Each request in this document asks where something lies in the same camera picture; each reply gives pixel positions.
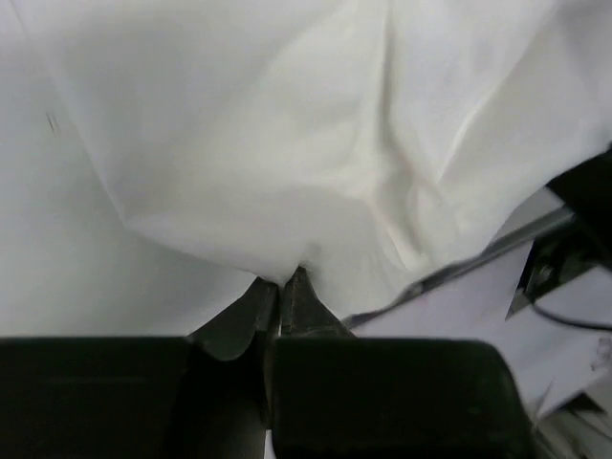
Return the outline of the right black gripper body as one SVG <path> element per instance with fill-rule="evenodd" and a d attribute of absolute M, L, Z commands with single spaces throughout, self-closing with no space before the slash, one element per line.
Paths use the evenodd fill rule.
<path fill-rule="evenodd" d="M 602 258 L 611 257 L 611 145 L 560 174 L 547 187 L 580 220 Z"/>

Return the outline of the white graphic t shirt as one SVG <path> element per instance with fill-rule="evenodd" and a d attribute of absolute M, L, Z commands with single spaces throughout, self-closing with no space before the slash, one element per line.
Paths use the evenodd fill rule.
<path fill-rule="evenodd" d="M 611 140 L 607 1 L 19 1 L 122 222 L 346 317 Z"/>

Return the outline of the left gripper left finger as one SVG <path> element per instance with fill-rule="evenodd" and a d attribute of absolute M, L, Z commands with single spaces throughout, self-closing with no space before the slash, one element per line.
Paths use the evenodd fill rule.
<path fill-rule="evenodd" d="M 216 360 L 237 360 L 264 336 L 277 306 L 277 286 L 256 278 L 229 307 L 188 336 Z"/>

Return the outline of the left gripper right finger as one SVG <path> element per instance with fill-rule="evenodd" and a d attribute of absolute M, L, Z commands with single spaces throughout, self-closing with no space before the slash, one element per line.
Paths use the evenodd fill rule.
<path fill-rule="evenodd" d="M 298 267 L 281 294 L 282 337 L 353 337 L 351 331 L 319 300 L 308 272 Z"/>

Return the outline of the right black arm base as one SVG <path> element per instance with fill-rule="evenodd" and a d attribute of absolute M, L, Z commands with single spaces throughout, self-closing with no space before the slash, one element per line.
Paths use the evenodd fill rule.
<path fill-rule="evenodd" d="M 566 238 L 535 242 L 519 278 L 505 319 L 529 308 L 537 316 L 560 327 L 589 332 L 611 332 L 611 324 L 576 318 L 546 310 L 537 304 L 539 298 L 578 278 L 594 268 L 611 273 L 611 259 L 588 242 L 584 235 L 571 233 Z"/>

